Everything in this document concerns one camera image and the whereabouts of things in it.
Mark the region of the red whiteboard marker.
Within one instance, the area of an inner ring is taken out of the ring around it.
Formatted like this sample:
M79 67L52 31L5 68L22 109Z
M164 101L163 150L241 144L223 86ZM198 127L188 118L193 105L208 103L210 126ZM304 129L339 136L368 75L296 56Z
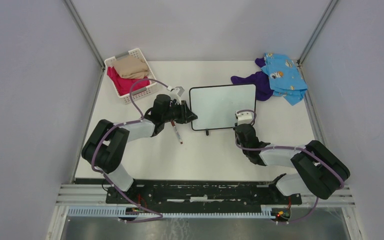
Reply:
M181 138L181 135L180 135L180 133L179 133L179 131L178 131L178 129L177 129L177 126L176 126L175 122L174 122L174 121L171 121L170 123L171 123L171 126L172 126L172 128L173 128L173 130L174 130L174 132L175 132L175 135L176 135L176 137L177 137L179 143L182 145L182 144L183 144L183 140L182 140L182 138Z

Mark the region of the black framed whiteboard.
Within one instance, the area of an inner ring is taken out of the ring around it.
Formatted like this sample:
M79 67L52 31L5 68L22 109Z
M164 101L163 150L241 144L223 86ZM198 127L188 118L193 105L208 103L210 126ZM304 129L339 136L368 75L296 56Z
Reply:
M230 129L237 126L236 112L253 113L256 120L256 86L254 84L192 87L190 109L198 116L191 122L193 131Z

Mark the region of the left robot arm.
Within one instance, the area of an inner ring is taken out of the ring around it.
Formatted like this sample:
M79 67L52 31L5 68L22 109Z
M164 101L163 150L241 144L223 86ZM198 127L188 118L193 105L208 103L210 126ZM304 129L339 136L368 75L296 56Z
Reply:
M115 124L101 119L85 142L81 157L90 163L93 171L103 174L110 184L119 189L117 196L120 200L131 204L137 198L137 190L132 187L134 178L122 165L127 143L155 137L167 123L188 124L197 119L186 101L159 94L153 106L138 120Z

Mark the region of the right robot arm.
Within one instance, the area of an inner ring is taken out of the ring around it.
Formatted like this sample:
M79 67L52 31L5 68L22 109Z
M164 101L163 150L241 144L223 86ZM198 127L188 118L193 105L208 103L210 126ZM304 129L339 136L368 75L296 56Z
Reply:
M296 170L274 180L268 196L275 204L282 204L293 194L311 193L327 200L351 176L348 167L318 140L302 146L275 145L260 141L251 124L237 125L234 134L236 146L251 163Z

